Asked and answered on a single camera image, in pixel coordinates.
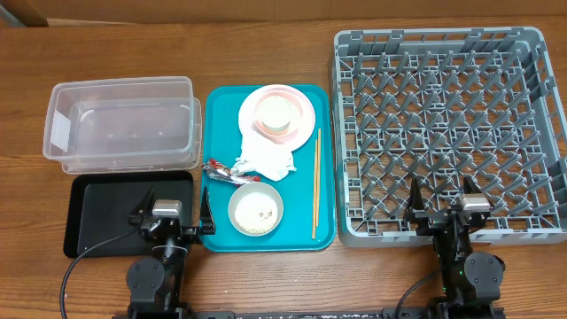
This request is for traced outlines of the white napkin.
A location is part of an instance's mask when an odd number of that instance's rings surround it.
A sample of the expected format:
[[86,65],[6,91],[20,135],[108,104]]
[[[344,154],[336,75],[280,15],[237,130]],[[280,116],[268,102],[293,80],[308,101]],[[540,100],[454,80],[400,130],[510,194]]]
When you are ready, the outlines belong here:
[[289,150],[253,133],[243,136],[241,154],[236,158],[230,172],[233,175],[256,172],[271,181],[278,182],[296,170]]

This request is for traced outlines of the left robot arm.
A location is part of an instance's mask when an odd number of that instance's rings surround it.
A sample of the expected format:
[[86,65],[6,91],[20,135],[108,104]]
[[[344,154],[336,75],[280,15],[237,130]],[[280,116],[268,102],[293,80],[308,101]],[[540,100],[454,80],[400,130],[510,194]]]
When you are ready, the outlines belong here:
[[128,318],[195,318],[190,305],[181,301],[186,257],[192,245],[216,232],[209,194],[201,197],[200,224],[183,224],[183,203],[155,199],[149,190],[130,213],[128,223],[136,226],[142,239],[152,244],[149,256],[139,259],[127,272],[130,290]]

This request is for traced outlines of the grey bowl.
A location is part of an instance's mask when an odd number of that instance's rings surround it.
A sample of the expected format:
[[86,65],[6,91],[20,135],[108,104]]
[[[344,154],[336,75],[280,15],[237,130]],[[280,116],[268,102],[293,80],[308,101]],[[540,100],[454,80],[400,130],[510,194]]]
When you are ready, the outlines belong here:
[[261,237],[261,236],[265,236],[268,233],[262,234],[262,235],[253,235],[253,234],[249,234],[244,232],[236,223],[235,221],[235,210],[236,210],[236,206],[237,206],[237,202],[245,195],[249,194],[249,193],[253,193],[253,192],[260,192],[260,193],[264,193],[266,195],[269,195],[276,203],[277,203],[277,207],[278,207],[278,222],[276,224],[276,226],[270,231],[272,232],[280,223],[280,221],[283,218],[283,214],[284,214],[284,203],[283,200],[280,196],[280,194],[278,193],[278,191],[272,187],[271,185],[267,184],[267,183],[249,183],[249,184],[245,184],[240,186],[231,196],[230,200],[229,200],[229,208],[228,208],[228,213],[229,213],[229,220],[232,223],[232,225],[234,226],[234,228],[236,230],[238,230],[240,233],[249,236],[249,237]]

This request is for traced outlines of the red foil snack wrapper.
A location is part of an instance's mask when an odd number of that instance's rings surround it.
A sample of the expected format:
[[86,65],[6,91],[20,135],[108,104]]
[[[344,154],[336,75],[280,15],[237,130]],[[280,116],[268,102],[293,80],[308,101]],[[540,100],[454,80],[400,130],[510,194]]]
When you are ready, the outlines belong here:
[[216,159],[209,159],[202,164],[202,169],[205,171],[206,175],[214,180],[232,183],[237,186],[258,183],[261,178],[257,175],[233,175],[230,168],[222,164]]

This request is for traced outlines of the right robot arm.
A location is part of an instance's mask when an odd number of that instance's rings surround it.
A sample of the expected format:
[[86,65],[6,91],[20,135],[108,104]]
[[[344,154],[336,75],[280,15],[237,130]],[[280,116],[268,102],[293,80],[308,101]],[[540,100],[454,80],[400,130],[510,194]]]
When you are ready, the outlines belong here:
[[400,298],[395,315],[408,295],[436,275],[441,275],[444,295],[432,299],[424,318],[502,318],[493,303],[501,297],[505,263],[490,253],[474,252],[470,232],[481,230],[493,204],[467,175],[463,193],[454,205],[430,213],[426,210],[418,178],[413,178],[404,220],[416,226],[418,236],[431,237],[439,270],[424,277]]

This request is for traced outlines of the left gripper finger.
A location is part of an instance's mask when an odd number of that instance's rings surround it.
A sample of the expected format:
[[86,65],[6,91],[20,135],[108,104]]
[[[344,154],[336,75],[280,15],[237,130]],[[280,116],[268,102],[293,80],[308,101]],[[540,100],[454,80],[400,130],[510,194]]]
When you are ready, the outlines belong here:
[[151,187],[136,205],[133,215],[145,215],[151,211],[154,202],[154,188]]
[[216,226],[211,212],[209,191],[205,186],[202,191],[199,210],[200,233],[205,236],[214,235]]

